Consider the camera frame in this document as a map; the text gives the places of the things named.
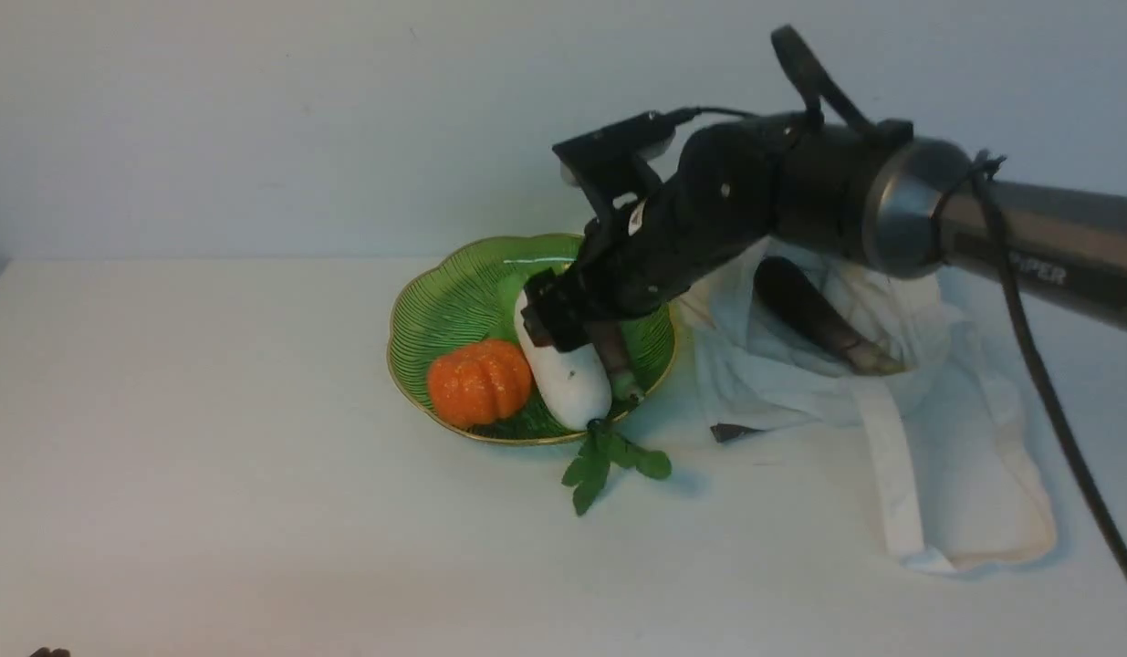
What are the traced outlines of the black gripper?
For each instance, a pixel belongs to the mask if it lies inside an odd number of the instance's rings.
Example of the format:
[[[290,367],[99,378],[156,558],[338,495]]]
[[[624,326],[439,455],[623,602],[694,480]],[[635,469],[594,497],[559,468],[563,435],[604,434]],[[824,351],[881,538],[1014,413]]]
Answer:
[[[591,221],[568,294],[554,269],[530,276],[523,329],[536,348],[584,348],[593,325],[650,316],[769,236],[868,265],[861,214],[881,165],[881,124],[784,113],[694,130],[659,190]]]

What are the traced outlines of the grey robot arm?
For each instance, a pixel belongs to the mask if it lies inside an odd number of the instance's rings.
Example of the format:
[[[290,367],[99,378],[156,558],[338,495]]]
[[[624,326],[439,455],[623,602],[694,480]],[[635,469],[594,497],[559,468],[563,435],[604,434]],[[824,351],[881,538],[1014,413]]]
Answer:
[[[767,237],[900,279],[1010,270],[1018,290],[1127,331],[1126,196],[996,183],[997,159],[906,121],[862,133],[805,112],[727,112],[660,179],[651,158],[700,115],[645,112],[552,147],[595,216],[567,273],[525,285],[520,321],[539,348],[651,316]]]

